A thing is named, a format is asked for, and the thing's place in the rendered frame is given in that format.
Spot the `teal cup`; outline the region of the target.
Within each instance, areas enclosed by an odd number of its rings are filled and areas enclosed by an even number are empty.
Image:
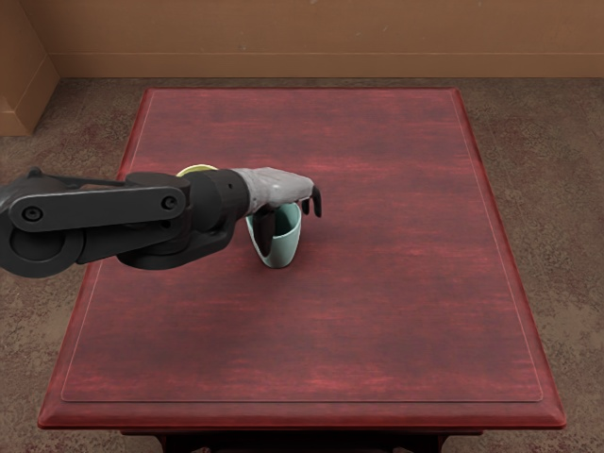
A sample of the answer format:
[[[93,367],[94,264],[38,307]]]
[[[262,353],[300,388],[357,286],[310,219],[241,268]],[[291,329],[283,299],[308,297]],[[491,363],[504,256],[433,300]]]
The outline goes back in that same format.
[[[252,244],[261,261],[273,269],[284,268],[294,259],[301,232],[301,210],[295,204],[281,205],[263,215],[246,218]]]

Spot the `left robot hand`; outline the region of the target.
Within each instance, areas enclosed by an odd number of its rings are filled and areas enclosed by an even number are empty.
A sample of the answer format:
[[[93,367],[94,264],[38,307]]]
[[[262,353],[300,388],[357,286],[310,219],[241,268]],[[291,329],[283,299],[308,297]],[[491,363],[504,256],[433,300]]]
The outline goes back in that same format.
[[[300,202],[303,213],[309,214],[313,204],[314,214],[322,216],[322,195],[310,178],[272,167],[238,168],[235,172],[249,192],[246,214],[251,216],[254,241],[263,257],[271,253],[276,212],[282,205]]]

